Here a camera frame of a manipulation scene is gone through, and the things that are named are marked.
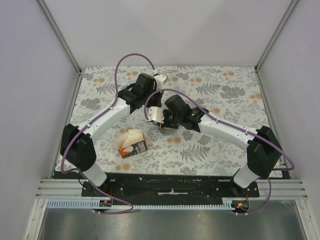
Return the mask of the clear glass coffee server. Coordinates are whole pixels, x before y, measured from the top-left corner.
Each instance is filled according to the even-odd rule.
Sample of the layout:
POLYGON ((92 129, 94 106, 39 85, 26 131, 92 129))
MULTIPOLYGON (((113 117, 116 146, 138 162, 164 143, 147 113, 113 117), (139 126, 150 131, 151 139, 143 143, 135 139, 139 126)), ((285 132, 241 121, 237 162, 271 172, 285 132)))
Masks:
POLYGON ((164 135, 173 135, 178 131, 179 127, 162 127, 159 126, 158 130, 160 133, 164 134, 164 135))

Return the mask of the orange black coffee filter box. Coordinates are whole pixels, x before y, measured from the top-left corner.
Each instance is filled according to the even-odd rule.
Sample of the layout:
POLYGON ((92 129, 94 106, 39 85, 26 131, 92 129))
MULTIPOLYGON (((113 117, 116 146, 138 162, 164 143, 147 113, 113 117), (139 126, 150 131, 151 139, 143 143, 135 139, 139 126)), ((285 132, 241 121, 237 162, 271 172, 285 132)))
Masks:
POLYGON ((146 136, 141 129, 129 129, 116 138, 115 144, 122 159, 148 151, 146 136))

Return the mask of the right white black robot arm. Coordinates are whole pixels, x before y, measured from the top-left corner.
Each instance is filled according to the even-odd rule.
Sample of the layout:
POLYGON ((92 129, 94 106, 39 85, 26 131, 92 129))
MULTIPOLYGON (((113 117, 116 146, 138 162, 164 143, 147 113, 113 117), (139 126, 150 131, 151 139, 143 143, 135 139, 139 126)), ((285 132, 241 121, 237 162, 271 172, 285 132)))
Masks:
POLYGON ((281 146, 268 126, 260 129, 246 128, 229 121, 211 119, 199 107, 191 108, 179 95, 165 101, 163 128, 187 130, 214 135, 246 151, 247 163, 232 177, 229 191, 235 197, 242 196, 247 187, 259 178, 267 178, 275 168, 281 146))

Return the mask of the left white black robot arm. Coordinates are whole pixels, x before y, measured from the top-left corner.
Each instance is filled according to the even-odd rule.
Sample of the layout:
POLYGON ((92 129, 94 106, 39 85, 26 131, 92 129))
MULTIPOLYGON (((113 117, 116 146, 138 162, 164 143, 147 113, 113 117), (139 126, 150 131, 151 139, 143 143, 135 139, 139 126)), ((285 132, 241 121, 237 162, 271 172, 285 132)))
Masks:
POLYGON ((140 109, 147 98, 161 90, 167 81, 164 74, 141 73, 136 82, 118 92, 114 103, 78 126, 69 123, 64 127, 60 155, 93 183, 92 189, 97 195, 106 196, 110 184, 106 181, 106 173, 96 163, 95 143, 116 122, 140 109))

